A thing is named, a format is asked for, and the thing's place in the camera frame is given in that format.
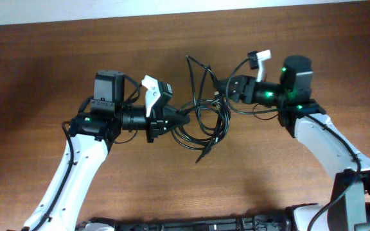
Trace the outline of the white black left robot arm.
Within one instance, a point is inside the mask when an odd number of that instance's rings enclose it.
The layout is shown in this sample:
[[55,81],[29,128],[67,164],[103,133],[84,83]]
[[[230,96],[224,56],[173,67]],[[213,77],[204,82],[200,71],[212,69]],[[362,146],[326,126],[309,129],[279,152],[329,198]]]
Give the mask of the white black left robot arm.
[[123,130],[144,130],[152,143],[190,122],[168,104],[171,98],[171,86],[151,76],[138,83],[120,71],[98,71],[94,94],[74,118],[62,123],[62,160],[23,230],[74,230],[90,184]]

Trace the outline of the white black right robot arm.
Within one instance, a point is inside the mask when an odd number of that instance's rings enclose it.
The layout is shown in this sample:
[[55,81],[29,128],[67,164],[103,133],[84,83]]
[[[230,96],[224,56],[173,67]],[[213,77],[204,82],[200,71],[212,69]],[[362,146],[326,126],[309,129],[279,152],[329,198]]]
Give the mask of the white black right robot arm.
[[284,230],[370,230],[370,158],[342,135],[311,97],[312,62],[301,55],[285,58],[279,83],[262,80],[263,59],[249,55],[255,77],[232,73],[214,86],[227,102],[275,107],[279,123],[307,147],[333,178],[330,202],[287,207]]

